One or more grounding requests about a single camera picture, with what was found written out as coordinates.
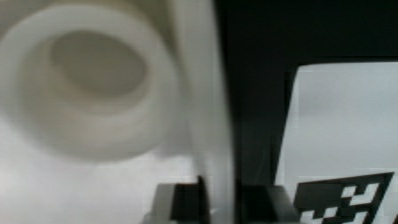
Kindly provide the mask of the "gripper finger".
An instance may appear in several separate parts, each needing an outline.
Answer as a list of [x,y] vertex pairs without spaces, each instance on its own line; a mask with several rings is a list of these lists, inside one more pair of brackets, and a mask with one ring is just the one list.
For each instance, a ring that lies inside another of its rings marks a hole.
[[299,224],[283,186],[237,184],[237,224]]

